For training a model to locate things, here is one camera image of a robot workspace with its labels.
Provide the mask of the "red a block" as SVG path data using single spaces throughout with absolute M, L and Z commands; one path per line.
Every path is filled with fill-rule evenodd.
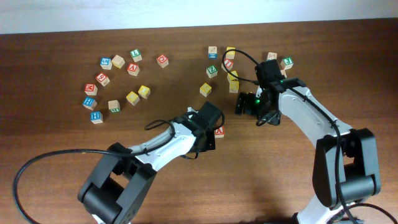
M 225 135 L 224 126 L 221 126 L 215 130 L 215 138 L 223 138 L 224 135 Z
M 140 72 L 140 68 L 139 68 L 139 66 L 138 66 L 137 64 L 135 64 L 135 63 L 130 63 L 130 64 L 127 66 L 127 72 L 128 72 L 128 74 L 130 74 L 130 75 L 138 76 L 138 74 L 139 74 L 139 72 Z

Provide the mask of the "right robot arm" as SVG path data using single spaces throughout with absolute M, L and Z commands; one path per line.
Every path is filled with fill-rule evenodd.
M 381 191 L 376 139 L 330 113 L 298 78 L 285 78 L 276 60 L 255 67 L 256 93 L 240 93 L 236 114 L 257 118 L 257 126 L 290 118 L 315 147 L 315 195 L 290 223 L 344 223 L 346 209 Z

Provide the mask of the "yellow block middle lower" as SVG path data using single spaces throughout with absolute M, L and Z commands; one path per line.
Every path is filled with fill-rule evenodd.
M 229 83 L 229 92 L 237 93 L 239 91 L 239 82 L 238 81 L 230 81 Z

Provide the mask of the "yellow o block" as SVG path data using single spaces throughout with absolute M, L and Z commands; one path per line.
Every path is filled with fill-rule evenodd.
M 141 85 L 139 90 L 138 90 L 138 94 L 145 99 L 148 99 L 148 97 L 151 94 L 150 88 L 144 85 Z
M 202 94 L 204 97 L 207 97 L 212 91 L 212 87 L 207 84 L 204 83 L 202 84 L 202 86 L 200 87 L 200 94 Z

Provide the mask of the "green J block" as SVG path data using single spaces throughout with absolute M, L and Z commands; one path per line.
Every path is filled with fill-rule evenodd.
M 292 60 L 291 57 L 285 57 L 282 59 L 280 65 L 283 70 L 288 70 L 293 67 L 294 61 Z

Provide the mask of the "green Z block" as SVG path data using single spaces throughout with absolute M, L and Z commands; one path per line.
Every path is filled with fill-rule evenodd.
M 206 74 L 208 75 L 209 78 L 213 78 L 217 76 L 218 70 L 214 65 L 212 65 L 206 69 Z

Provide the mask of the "blue-sided picture block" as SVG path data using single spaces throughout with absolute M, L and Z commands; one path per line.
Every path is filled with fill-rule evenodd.
M 208 47 L 208 58 L 209 59 L 217 59 L 218 56 L 218 49 L 216 46 L 209 46 Z

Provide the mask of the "yellow O block left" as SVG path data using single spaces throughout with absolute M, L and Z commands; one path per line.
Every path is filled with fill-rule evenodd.
M 148 97 L 151 94 L 150 88 L 144 85 L 141 85 L 139 90 L 138 90 L 138 94 L 145 99 L 148 99 Z

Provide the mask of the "yellow G block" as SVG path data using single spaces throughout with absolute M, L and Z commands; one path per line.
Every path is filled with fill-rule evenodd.
M 126 99 L 133 106 L 135 106 L 140 101 L 139 95 L 137 95 L 133 91 L 127 94 Z

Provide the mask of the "red C block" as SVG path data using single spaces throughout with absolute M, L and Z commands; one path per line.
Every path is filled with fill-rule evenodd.
M 156 61 L 161 68 L 165 68 L 169 64 L 169 59 L 165 55 L 158 56 Z

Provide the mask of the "green-sided wooden block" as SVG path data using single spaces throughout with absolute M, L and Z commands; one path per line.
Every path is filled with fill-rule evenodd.
M 108 101 L 108 109 L 109 109 L 110 112 L 112 112 L 112 113 L 120 112 L 121 107 L 120 107 L 119 101 L 118 101 L 118 100 L 111 100 L 111 101 Z

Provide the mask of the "green L block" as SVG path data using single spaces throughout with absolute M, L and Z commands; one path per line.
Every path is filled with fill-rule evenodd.
M 139 49 L 134 49 L 130 51 L 130 54 L 134 62 L 139 62 L 142 60 L 142 55 Z

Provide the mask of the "blue h block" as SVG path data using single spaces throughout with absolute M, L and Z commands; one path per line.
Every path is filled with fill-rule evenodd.
M 94 111 L 90 113 L 90 121 L 93 124 L 100 124 L 103 122 L 103 115 L 99 111 Z
M 96 102 L 96 100 L 95 100 L 94 98 L 86 97 L 86 98 L 83 100 L 82 105 L 83 105 L 85 108 L 89 109 L 89 110 L 94 110 L 95 107 L 96 107 L 96 105 L 97 105 L 97 102 Z

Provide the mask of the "blue H block upper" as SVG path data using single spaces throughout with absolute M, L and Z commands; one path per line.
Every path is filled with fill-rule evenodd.
M 95 100 L 94 98 L 86 97 L 86 98 L 83 100 L 82 105 L 83 105 L 85 108 L 89 109 L 89 110 L 94 110 L 95 107 L 96 107 L 96 105 L 97 105 L 97 102 L 96 102 L 96 100 Z

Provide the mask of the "red M block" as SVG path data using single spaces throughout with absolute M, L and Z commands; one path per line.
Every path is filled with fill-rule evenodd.
M 88 95 L 88 96 L 96 96 L 97 92 L 98 92 L 98 88 L 95 84 L 93 83 L 87 83 L 84 87 L 84 92 Z

